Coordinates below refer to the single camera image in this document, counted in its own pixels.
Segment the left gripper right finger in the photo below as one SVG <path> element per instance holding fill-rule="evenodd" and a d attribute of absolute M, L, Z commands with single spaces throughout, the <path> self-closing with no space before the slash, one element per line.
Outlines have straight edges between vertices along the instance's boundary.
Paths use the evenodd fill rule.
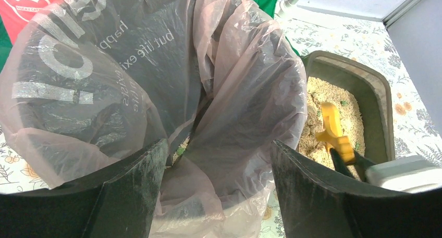
<path fill-rule="evenodd" d="M 286 237 L 441 237 L 441 189 L 410 194 L 373 186 L 279 140 L 271 163 Z"/>

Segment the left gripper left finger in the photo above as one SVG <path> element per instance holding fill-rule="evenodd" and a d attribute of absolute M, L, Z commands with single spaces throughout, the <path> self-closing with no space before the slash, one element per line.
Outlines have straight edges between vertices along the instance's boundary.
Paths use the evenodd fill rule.
<path fill-rule="evenodd" d="M 168 143 L 54 189 L 1 195 L 1 237 L 148 237 Z"/>

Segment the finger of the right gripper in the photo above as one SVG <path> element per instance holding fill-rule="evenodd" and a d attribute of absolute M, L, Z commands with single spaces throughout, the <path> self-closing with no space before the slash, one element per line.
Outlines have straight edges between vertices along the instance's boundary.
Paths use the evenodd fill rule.
<path fill-rule="evenodd" d="M 333 160 L 333 164 L 334 164 L 335 170 L 337 172 L 343 174 L 344 176 L 347 176 L 347 177 L 350 177 L 352 179 L 355 179 L 353 174 L 347 168 L 347 165 L 345 164 L 345 162 L 340 157 L 339 153 L 334 148 L 331 148 L 329 150 L 329 152 L 330 152 L 330 156 L 331 156 L 331 158 Z"/>
<path fill-rule="evenodd" d="M 376 163 L 374 163 L 370 159 L 365 158 L 364 156 L 361 156 L 356 150 L 354 150 L 353 153 L 354 153 L 353 166 L 355 167 L 359 178 L 361 179 L 362 182 L 368 182 L 365 173 L 369 167 L 376 165 Z"/>

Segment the trash bin with plastic liner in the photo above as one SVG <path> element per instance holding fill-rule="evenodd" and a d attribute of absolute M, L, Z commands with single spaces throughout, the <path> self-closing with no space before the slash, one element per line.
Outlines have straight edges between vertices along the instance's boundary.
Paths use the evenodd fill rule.
<path fill-rule="evenodd" d="M 247 1 L 56 0 L 1 71 L 7 144 L 51 190 L 164 139 L 148 237 L 258 237 L 306 73 Z"/>

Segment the yellow litter scoop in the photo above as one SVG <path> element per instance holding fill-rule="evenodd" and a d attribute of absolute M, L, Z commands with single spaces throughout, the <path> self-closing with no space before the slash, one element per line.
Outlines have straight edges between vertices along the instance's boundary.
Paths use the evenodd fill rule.
<path fill-rule="evenodd" d="M 354 149 L 350 140 L 342 133 L 340 114 L 337 107 L 329 102 L 321 103 L 324 131 L 315 134 L 318 142 L 325 142 L 327 147 L 333 148 L 345 164 L 356 162 Z"/>

